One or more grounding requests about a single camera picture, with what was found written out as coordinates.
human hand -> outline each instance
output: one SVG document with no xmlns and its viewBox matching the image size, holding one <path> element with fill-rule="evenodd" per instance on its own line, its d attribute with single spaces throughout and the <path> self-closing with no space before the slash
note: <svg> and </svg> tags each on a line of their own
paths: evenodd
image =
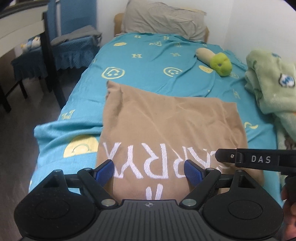
<svg viewBox="0 0 296 241">
<path fill-rule="evenodd" d="M 288 200 L 287 188 L 284 186 L 281 192 L 282 200 L 286 200 L 283 206 L 284 212 L 284 233 L 282 241 L 296 237 L 296 203 L 291 204 Z"/>
</svg>

blue blanket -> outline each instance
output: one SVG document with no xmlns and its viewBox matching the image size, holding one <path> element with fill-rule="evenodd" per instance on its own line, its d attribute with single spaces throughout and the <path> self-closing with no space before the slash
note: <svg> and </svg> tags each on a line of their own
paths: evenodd
<svg viewBox="0 0 296 241">
<path fill-rule="evenodd" d="M 200 47 L 224 52 L 233 64 L 230 76 L 220 77 L 197 60 L 195 50 Z M 58 120 L 35 128 L 40 154 L 30 190 L 54 169 L 71 174 L 95 167 L 107 80 L 168 96 L 217 97 L 236 102 L 249 148 L 276 149 L 272 119 L 261 113 L 255 97 L 245 90 L 245 71 L 246 66 L 233 53 L 217 45 L 190 42 L 175 34 L 130 33 L 116 37 L 82 74 Z M 278 175 L 267 171 L 264 175 L 265 189 L 280 202 Z"/>
</svg>

small screw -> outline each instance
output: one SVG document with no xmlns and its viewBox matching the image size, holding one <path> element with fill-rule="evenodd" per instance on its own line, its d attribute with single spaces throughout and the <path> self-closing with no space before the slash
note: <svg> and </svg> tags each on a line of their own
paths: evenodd
<svg viewBox="0 0 296 241">
<path fill-rule="evenodd" d="M 185 199 L 182 201 L 182 203 L 187 207 L 192 207 L 196 205 L 196 201 L 194 199 Z"/>
<path fill-rule="evenodd" d="M 110 207 L 110 206 L 113 206 L 115 204 L 115 200 L 113 199 L 104 199 L 101 204 L 106 206 L 106 207 Z"/>
</svg>

pillow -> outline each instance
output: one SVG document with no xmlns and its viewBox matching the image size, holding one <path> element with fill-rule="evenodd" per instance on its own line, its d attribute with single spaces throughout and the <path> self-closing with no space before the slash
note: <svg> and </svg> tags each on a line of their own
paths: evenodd
<svg viewBox="0 0 296 241">
<path fill-rule="evenodd" d="M 191 41 L 203 41 L 205 29 L 202 11 L 145 0 L 129 0 L 121 25 L 124 33 L 179 34 Z"/>
</svg>

stuffed vegetable toy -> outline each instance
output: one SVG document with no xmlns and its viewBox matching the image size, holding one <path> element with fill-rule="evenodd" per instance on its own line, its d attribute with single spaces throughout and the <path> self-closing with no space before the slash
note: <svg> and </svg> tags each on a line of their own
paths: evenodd
<svg viewBox="0 0 296 241">
<path fill-rule="evenodd" d="M 232 71 L 230 59 L 224 53 L 215 54 L 207 48 L 198 48 L 196 57 L 207 66 L 211 67 L 220 76 L 228 76 Z"/>
</svg>

